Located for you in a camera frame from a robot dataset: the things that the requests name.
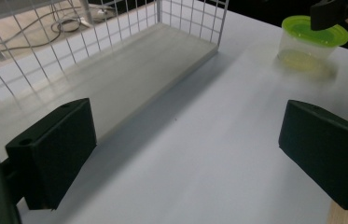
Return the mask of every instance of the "green plastic lid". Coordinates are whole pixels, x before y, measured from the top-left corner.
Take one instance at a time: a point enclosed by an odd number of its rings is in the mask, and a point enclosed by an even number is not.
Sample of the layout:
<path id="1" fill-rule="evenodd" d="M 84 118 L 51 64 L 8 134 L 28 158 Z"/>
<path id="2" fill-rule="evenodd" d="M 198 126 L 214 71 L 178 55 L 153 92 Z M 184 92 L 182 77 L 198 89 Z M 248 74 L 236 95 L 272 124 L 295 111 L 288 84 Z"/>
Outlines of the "green plastic lid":
<path id="1" fill-rule="evenodd" d="M 282 22 L 284 30 L 302 40 L 317 45 L 334 48 L 348 42 L 348 32 L 340 25 L 335 25 L 326 30 L 311 30 L 311 18 L 309 16 L 292 16 Z"/>

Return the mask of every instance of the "black plastic pad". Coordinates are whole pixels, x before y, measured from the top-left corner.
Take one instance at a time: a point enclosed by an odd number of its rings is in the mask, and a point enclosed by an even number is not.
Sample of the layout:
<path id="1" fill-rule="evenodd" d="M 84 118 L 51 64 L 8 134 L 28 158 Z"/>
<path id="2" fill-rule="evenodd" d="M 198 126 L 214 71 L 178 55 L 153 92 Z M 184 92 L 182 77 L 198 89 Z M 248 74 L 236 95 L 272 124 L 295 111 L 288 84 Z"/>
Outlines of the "black plastic pad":
<path id="1" fill-rule="evenodd" d="M 316 105 L 288 101 L 279 146 L 348 210 L 348 121 Z"/>
<path id="2" fill-rule="evenodd" d="M 30 209 L 56 209 L 96 147 L 90 100 L 62 105 L 6 145 Z"/>

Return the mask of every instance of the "black cable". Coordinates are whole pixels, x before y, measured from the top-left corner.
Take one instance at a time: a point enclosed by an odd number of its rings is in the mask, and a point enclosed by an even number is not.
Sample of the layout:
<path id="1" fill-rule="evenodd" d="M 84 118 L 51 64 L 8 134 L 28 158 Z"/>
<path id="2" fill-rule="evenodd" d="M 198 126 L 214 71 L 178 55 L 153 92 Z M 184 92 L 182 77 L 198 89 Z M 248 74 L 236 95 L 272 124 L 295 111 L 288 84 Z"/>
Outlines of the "black cable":
<path id="1" fill-rule="evenodd" d="M 68 4 L 71 6 L 71 7 L 67 7 L 67 8 L 61 8 L 61 9 L 57 9 L 55 7 L 53 7 L 53 5 L 50 6 L 50 13 L 47 13 L 41 17 L 39 17 L 38 19 L 32 21 L 31 23 L 29 23 L 28 25 L 26 25 L 25 27 L 21 28 L 16 34 L 14 34 L 13 36 L 11 36 L 10 38 L 4 40 L 4 41 L 0 41 L 0 44 L 1 45 L 5 45 L 7 42 L 11 41 L 12 39 L 14 39 L 16 36 L 22 34 L 25 30 L 29 29 L 32 25 L 34 25 L 35 23 L 37 23 L 38 21 L 40 21 L 41 19 L 49 16 L 49 15 L 53 15 L 53 19 L 54 19 L 54 23 L 51 24 L 50 26 L 50 29 L 52 32 L 54 33 L 57 33 L 57 35 L 52 38 L 48 43 L 44 43 L 44 44 L 39 44 L 39 45 L 34 45 L 34 46 L 19 46 L 19 47 L 14 47 L 14 48 L 6 48 L 6 49 L 1 49 L 1 51 L 8 51 L 8 50 L 14 50 L 14 49 L 28 49 L 28 48 L 39 48 L 39 47 L 43 47 L 43 46 L 46 46 L 48 44 L 50 44 L 51 42 L 55 41 L 56 39 L 58 39 L 61 35 L 62 32 L 65 32 L 65 33 L 73 33 L 75 31 L 77 31 L 80 26 L 81 26 L 81 22 L 80 22 L 80 16 L 77 14 L 77 12 L 75 11 L 76 8 L 81 8 L 81 7 L 74 7 L 73 3 L 71 3 L 70 1 L 68 1 Z M 70 18 L 70 19 L 67 19 L 67 20 L 64 20 L 64 21 L 59 21 L 56 19 L 55 17 L 55 13 L 59 12 L 59 11 L 65 11 L 65 10 L 70 10 L 70 9 L 73 9 L 74 10 L 74 13 L 76 14 L 76 16 L 74 18 Z M 67 24 L 67 23 L 70 23 L 70 22 L 74 22 L 74 21 L 77 21 L 78 22 L 78 27 L 73 29 L 73 30 L 69 30 L 69 31 L 65 31 L 63 29 L 63 25 Z"/>
<path id="2" fill-rule="evenodd" d="M 72 9 L 71 7 L 67 7 L 67 8 L 63 8 L 63 9 L 60 9 L 60 10 L 69 10 L 69 9 Z M 21 30 L 19 30 L 16 34 L 14 34 L 13 36 L 11 36 L 10 38 L 0 42 L 0 44 L 6 44 L 7 42 L 11 41 L 12 39 L 14 39 L 17 35 L 20 35 L 22 34 L 22 32 L 24 32 L 25 30 L 27 30 L 29 27 L 31 27 L 32 25 L 34 25 L 35 23 L 37 23 L 39 20 L 53 14 L 54 12 L 50 12 L 50 13 L 47 13 L 41 17 L 39 17 L 38 19 L 32 21 L 31 23 L 29 23 L 28 25 L 26 25 L 25 27 L 21 28 Z"/>

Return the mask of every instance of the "white wire basket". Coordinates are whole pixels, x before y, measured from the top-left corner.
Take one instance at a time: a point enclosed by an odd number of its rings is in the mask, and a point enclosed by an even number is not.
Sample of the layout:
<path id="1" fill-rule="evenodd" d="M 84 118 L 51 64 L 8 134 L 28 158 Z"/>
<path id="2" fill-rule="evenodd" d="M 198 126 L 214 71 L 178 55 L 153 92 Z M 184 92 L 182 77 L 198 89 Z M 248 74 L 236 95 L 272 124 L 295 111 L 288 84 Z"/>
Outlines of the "white wire basket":
<path id="1" fill-rule="evenodd" d="M 228 4 L 0 0 L 0 148 L 86 97 L 102 140 L 217 52 Z M 1 31 L 7 27 L 12 34 Z"/>

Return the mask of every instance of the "white table surface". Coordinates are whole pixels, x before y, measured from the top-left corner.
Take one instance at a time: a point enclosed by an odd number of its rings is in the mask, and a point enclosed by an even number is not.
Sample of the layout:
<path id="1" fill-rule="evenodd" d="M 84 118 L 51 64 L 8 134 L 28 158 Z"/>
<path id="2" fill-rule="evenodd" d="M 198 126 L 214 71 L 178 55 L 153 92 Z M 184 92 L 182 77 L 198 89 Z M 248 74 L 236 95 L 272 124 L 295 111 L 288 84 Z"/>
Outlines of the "white table surface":
<path id="1" fill-rule="evenodd" d="M 218 54 L 100 143 L 58 210 L 21 201 L 23 223 L 326 223 L 278 136 L 288 99 L 348 119 L 348 50 L 309 78 L 276 61 L 280 36 L 229 12 Z"/>

